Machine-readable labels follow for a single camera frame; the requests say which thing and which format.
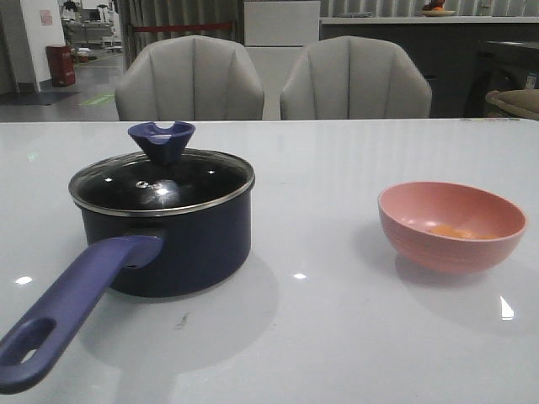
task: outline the purple handle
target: purple handle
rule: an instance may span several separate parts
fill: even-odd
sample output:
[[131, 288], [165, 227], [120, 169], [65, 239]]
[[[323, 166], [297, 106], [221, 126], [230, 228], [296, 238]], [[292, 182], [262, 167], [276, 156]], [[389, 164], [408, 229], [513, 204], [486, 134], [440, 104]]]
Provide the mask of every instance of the purple handle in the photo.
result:
[[177, 162], [194, 132], [194, 125], [180, 120], [169, 128], [160, 128], [155, 122], [145, 122], [127, 130], [147, 157], [161, 165]]
[[118, 272], [150, 263], [162, 245], [157, 237], [127, 236], [86, 248], [0, 341], [0, 393], [39, 383]]

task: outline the handle hole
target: handle hole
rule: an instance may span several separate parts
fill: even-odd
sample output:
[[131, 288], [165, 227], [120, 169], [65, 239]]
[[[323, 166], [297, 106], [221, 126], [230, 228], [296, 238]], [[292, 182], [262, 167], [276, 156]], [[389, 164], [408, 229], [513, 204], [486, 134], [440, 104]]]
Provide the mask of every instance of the handle hole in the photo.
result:
[[16, 365], [30, 360], [55, 326], [56, 322], [52, 318], [38, 318], [16, 326], [2, 340], [2, 345], [6, 346], [2, 347], [0, 364]]

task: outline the egg yolk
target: egg yolk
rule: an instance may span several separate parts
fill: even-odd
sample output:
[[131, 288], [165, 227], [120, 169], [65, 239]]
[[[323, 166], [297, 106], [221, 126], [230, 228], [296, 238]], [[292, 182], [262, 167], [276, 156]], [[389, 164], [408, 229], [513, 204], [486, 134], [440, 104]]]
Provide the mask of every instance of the egg yolk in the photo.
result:
[[453, 238], [463, 238], [467, 240], [491, 240], [496, 238], [493, 234], [477, 234], [475, 231], [466, 230], [466, 229], [456, 229], [453, 226], [441, 224], [434, 226], [430, 229], [430, 232], [438, 236], [453, 237]]

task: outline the doorway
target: doorway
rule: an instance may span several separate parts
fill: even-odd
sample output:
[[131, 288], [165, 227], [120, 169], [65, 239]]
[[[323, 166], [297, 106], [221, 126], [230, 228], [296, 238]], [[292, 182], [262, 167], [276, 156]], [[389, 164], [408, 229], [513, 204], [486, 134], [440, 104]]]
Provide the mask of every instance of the doorway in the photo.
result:
[[0, 94], [16, 91], [13, 70], [9, 59], [8, 42], [3, 30], [2, 13], [0, 13]]

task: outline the lid knob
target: lid knob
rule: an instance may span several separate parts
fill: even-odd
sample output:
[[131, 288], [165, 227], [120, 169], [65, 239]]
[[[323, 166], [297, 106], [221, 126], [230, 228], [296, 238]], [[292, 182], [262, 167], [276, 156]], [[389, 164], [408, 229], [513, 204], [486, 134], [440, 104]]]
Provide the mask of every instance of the lid knob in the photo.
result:
[[161, 165], [177, 162], [194, 132], [194, 125], [179, 120], [169, 128], [160, 128], [155, 122], [145, 122], [127, 130], [147, 157]]

